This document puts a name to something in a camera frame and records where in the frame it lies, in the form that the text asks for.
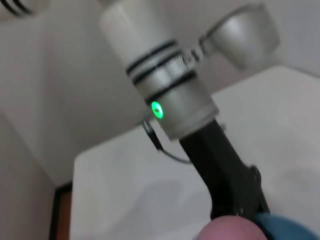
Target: blue sleeve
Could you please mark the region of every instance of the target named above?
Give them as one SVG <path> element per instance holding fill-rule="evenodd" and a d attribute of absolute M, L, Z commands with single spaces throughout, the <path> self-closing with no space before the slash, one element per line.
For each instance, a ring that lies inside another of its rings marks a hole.
<path fill-rule="evenodd" d="M 255 222 L 273 240 L 319 240 L 313 232 L 291 220 L 270 214 L 259 214 Z"/>

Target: white table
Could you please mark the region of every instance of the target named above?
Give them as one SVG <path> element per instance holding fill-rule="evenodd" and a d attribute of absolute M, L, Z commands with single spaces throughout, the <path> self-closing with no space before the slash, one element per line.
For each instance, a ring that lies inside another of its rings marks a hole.
<path fill-rule="evenodd" d="M 212 97 L 239 156 L 260 169 L 271 211 L 320 234 L 320 80 L 274 67 Z M 187 158 L 154 126 L 166 149 Z M 210 210 L 194 167 L 158 153 L 141 127 L 75 162 L 71 240 L 187 240 Z"/>

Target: black band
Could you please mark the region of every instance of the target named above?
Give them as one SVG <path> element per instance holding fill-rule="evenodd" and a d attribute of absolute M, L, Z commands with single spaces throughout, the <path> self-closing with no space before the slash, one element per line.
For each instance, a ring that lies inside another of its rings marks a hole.
<path fill-rule="evenodd" d="M 20 2 L 20 0 L 12 0 L 15 5 L 25 14 L 31 15 L 32 11 L 30 9 L 28 9 L 25 5 L 22 4 L 22 2 Z"/>
<path fill-rule="evenodd" d="M 157 70 L 158 68 L 162 67 L 167 62 L 169 62 L 170 60 L 176 58 L 177 56 L 179 56 L 181 54 L 182 54 L 182 52 L 180 50 L 179 51 L 175 51 L 174 53 L 172 53 L 171 55 L 169 55 L 165 59 L 161 60 L 157 65 L 155 65 L 155 66 L 143 71 L 142 73 L 138 74 L 136 77 L 134 77 L 132 79 L 133 84 L 134 85 L 139 84 L 143 79 L 145 79 L 152 72 L 154 72 L 155 70 Z"/>
<path fill-rule="evenodd" d="M 154 55 L 162 52 L 163 50 L 166 50 L 170 47 L 177 46 L 177 45 L 178 45 L 178 43 L 176 40 L 170 40 L 170 41 L 156 47 L 155 49 L 151 50 L 151 52 L 140 57 L 131 66 L 129 66 L 126 70 L 126 74 L 129 75 L 135 68 L 137 68 L 139 65 L 141 65 L 142 63 L 144 63 L 145 61 L 147 61 L 149 58 L 153 57 Z"/>
<path fill-rule="evenodd" d="M 161 89 L 160 91 L 156 92 L 155 94 L 151 95 L 149 98 L 146 98 L 144 101 L 146 104 L 150 105 L 152 102 L 156 101 L 161 96 L 165 95 L 167 92 L 169 92 L 171 89 L 174 89 L 178 87 L 179 85 L 192 80 L 197 77 L 197 73 L 195 71 L 190 71 L 186 73 L 185 75 L 178 78 L 176 81 L 174 81 L 169 86 L 165 87 L 164 89 Z"/>
<path fill-rule="evenodd" d="M 0 2 L 2 3 L 2 5 L 12 14 L 15 15 L 16 17 L 20 17 L 21 15 L 14 10 L 10 4 L 7 2 L 7 0 L 0 0 Z"/>

